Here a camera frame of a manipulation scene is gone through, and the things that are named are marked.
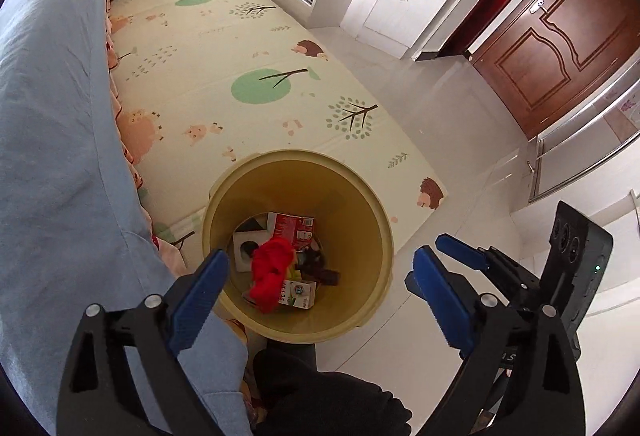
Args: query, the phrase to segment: yellow trash can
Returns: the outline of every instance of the yellow trash can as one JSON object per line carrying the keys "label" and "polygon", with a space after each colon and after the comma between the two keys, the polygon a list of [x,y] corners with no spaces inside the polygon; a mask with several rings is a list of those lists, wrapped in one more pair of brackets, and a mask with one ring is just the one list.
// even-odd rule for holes
{"label": "yellow trash can", "polygon": [[391,283],[393,238],[380,201],[350,168],[322,154],[282,150],[255,155],[231,167],[215,183],[203,221],[202,249],[227,250],[233,232],[267,212],[313,216],[327,268],[340,272],[338,286],[320,286],[308,310],[279,306],[260,313],[241,294],[250,273],[236,272],[220,302],[246,327],[292,344],[322,342],[363,325]]}

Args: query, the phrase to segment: red cloth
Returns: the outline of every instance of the red cloth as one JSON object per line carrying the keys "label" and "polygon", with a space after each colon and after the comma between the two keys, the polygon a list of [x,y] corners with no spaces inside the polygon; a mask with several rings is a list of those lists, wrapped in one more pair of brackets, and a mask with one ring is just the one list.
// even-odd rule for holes
{"label": "red cloth", "polygon": [[254,286],[249,297],[262,313],[269,313],[278,305],[287,268],[295,255],[291,243],[281,238],[270,239],[254,251],[251,258]]}

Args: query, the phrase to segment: door handle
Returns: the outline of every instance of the door handle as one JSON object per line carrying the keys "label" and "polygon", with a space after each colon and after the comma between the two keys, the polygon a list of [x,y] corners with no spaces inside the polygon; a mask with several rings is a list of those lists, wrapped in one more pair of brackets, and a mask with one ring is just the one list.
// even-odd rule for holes
{"label": "door handle", "polygon": [[543,0],[537,0],[535,1],[529,8],[529,13],[531,13],[533,15],[533,13],[535,13],[536,11],[538,11],[539,9],[542,9],[542,11],[545,11],[545,9],[542,7],[545,5],[545,2]]}

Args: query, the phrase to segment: blue bedsheet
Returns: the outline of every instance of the blue bedsheet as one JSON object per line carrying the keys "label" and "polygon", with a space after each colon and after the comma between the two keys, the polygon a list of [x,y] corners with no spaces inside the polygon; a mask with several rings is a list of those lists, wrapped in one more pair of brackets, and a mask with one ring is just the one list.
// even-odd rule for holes
{"label": "blue bedsheet", "polygon": [[[109,95],[105,0],[0,8],[0,363],[55,434],[58,387],[87,305],[133,307],[173,278],[152,244]],[[246,349],[210,315],[180,354],[227,434],[249,435],[238,392]],[[140,363],[134,363],[140,381]],[[151,422],[167,430],[148,386]]]}

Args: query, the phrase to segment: black pants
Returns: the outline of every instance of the black pants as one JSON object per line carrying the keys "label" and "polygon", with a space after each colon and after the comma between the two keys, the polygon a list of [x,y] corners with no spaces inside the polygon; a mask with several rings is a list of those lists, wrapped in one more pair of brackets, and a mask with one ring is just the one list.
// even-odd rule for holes
{"label": "black pants", "polygon": [[318,372],[295,354],[271,346],[255,356],[268,409],[257,436],[410,436],[412,413],[390,392],[341,372]]}

